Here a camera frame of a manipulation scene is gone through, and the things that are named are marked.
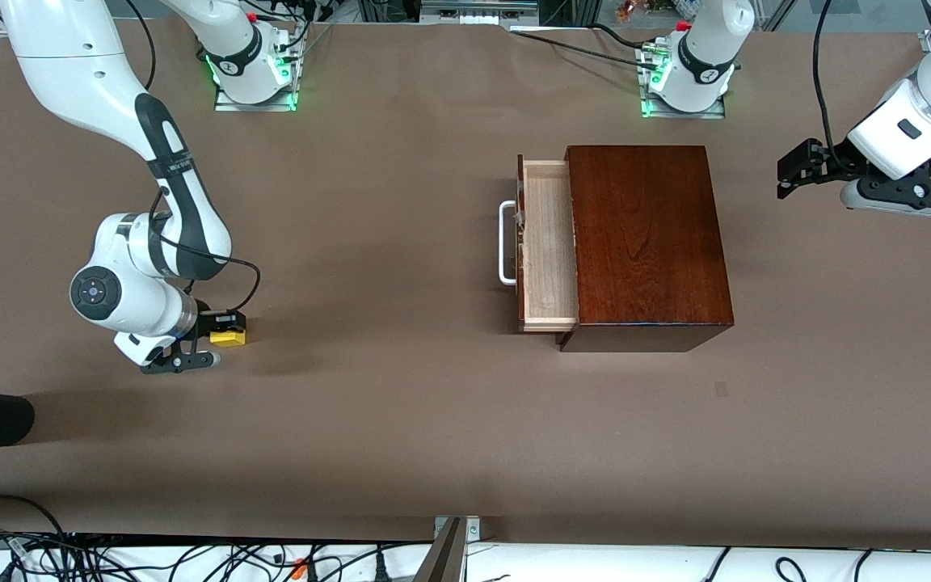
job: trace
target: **table surface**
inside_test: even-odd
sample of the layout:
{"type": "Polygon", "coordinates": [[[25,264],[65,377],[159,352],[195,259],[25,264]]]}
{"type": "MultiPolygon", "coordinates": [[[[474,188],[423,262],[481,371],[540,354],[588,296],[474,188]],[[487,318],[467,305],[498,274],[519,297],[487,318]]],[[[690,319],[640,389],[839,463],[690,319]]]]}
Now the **table surface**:
{"type": "MultiPolygon", "coordinates": [[[[931,221],[847,211],[839,184],[775,199],[777,158],[821,132],[809,36],[751,36],[727,120],[695,121],[640,117],[631,67],[496,27],[336,26],[300,111],[233,114],[183,23],[152,26],[153,93],[263,270],[251,343],[146,377],[73,313],[99,221],[154,183],[42,110],[0,41],[0,393],[38,409],[1,493],[115,533],[425,538],[475,513],[507,541],[931,546],[931,221]],[[734,328],[685,354],[514,334],[496,209],[518,154],[571,144],[706,145],[734,328]]],[[[837,136],[919,59],[912,34],[827,36],[837,136]]]]}

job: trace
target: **drawer handle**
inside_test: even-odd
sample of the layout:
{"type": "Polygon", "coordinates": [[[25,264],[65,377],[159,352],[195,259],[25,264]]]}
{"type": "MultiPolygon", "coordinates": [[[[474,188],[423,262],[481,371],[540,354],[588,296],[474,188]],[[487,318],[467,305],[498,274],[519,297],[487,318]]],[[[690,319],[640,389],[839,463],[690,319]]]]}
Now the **drawer handle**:
{"type": "Polygon", "coordinates": [[[498,279],[503,285],[515,287],[516,280],[505,276],[505,209],[516,207],[515,200],[506,200],[498,207],[498,279]]]}

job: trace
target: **open drawer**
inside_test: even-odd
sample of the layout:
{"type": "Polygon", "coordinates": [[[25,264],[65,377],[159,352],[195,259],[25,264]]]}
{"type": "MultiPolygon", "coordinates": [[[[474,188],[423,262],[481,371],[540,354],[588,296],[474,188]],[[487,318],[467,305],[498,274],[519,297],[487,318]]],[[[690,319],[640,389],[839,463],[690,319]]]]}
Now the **open drawer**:
{"type": "Polygon", "coordinates": [[[572,146],[564,162],[520,156],[517,178],[502,210],[516,207],[520,331],[663,352],[734,324],[705,148],[572,146]]]}

